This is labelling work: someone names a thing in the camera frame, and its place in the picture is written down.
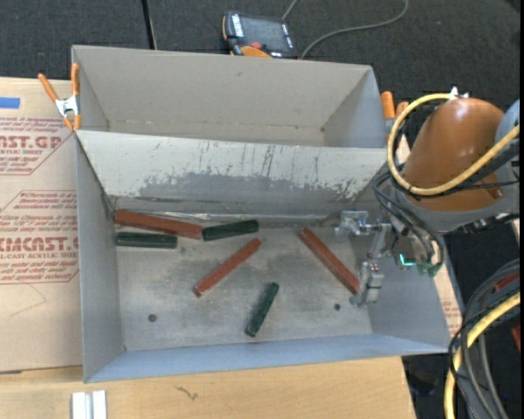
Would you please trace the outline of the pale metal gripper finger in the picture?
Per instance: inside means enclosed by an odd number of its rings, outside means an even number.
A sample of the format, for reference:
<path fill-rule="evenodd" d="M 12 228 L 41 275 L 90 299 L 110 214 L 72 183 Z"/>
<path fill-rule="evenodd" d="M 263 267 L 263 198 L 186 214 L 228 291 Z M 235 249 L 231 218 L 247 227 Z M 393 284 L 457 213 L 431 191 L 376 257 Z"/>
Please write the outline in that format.
<path fill-rule="evenodd" d="M 369 234 L 369 213 L 364 210 L 344 210 L 340 213 L 340 222 L 335 228 L 338 236 L 346 236 L 351 233 L 355 236 L 366 236 Z"/>
<path fill-rule="evenodd" d="M 384 274 L 380 271 L 379 264 L 375 261 L 363 262 L 358 276 L 360 291 L 350 297 L 350 304 L 355 307 L 374 304 L 380 297 L 384 281 Z"/>

